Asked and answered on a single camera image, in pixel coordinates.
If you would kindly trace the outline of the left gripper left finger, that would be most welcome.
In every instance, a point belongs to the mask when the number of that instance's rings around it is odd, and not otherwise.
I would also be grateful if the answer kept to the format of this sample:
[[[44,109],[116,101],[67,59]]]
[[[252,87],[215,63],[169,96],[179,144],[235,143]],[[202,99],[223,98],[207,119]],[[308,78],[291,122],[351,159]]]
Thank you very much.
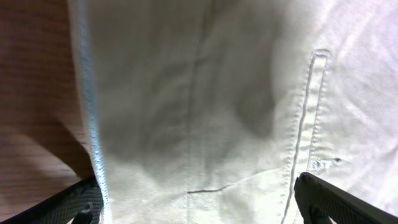
[[[90,177],[17,214],[2,224],[99,224],[103,198],[97,180]]]

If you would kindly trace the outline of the light khaki shorts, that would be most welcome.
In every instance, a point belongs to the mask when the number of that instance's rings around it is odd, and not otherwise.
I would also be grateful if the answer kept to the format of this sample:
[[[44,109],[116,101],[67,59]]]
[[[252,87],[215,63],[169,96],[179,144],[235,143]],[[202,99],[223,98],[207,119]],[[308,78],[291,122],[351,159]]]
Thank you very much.
[[[306,171],[397,214],[396,0],[68,9],[105,223],[301,223]]]

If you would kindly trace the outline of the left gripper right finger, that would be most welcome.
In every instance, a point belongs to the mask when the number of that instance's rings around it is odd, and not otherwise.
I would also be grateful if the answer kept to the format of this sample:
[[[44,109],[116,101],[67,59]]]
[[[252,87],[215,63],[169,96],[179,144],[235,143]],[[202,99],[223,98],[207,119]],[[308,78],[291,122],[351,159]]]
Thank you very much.
[[[296,178],[294,191],[304,224],[397,224],[397,217],[308,172]]]

